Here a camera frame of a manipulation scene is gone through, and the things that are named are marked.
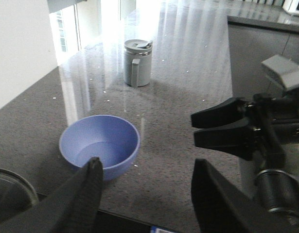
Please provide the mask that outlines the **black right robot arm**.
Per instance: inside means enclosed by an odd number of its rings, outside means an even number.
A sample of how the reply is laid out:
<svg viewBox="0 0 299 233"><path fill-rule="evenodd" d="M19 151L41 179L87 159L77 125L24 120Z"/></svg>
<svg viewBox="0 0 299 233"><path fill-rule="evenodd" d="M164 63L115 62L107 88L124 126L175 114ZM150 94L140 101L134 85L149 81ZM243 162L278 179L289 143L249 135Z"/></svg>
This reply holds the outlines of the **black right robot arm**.
<svg viewBox="0 0 299 233"><path fill-rule="evenodd" d="M259 152L254 199L273 213L299 216L299 182L284 171L288 154L283 146L299 144L299 92L273 98L256 94L253 101L230 98L191 115L194 144L246 161Z"/></svg>

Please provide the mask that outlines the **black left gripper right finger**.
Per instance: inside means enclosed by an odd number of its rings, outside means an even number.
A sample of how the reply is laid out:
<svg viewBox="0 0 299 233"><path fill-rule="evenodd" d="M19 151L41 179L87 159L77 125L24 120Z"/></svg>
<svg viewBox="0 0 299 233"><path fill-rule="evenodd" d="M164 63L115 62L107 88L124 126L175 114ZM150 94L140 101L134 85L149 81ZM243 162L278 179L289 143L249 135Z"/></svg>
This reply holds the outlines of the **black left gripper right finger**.
<svg viewBox="0 0 299 233"><path fill-rule="evenodd" d="M299 183L279 169L261 171L248 198L205 159L196 159L192 203L203 233L299 233Z"/></svg>

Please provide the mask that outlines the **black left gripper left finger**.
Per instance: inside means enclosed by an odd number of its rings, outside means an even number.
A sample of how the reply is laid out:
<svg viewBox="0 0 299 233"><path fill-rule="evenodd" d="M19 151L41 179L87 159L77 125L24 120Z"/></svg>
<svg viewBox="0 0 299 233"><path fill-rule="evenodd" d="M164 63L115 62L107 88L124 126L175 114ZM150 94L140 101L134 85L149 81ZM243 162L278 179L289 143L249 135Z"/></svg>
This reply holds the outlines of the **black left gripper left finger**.
<svg viewBox="0 0 299 233"><path fill-rule="evenodd" d="M92 233L102 186L103 166L93 157L40 203L0 223L0 233Z"/></svg>

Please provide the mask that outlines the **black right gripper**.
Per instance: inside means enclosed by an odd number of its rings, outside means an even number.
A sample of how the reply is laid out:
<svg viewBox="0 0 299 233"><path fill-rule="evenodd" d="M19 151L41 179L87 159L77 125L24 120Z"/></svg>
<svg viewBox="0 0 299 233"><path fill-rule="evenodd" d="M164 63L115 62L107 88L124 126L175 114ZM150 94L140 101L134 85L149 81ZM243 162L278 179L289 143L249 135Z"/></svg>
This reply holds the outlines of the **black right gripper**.
<svg viewBox="0 0 299 233"><path fill-rule="evenodd" d="M244 116L247 126L224 126ZM299 96L273 98L256 94L252 101L229 98L214 107L191 114L194 145L225 152L246 161L257 160L257 167L282 169L288 154L284 145L299 144Z"/></svg>

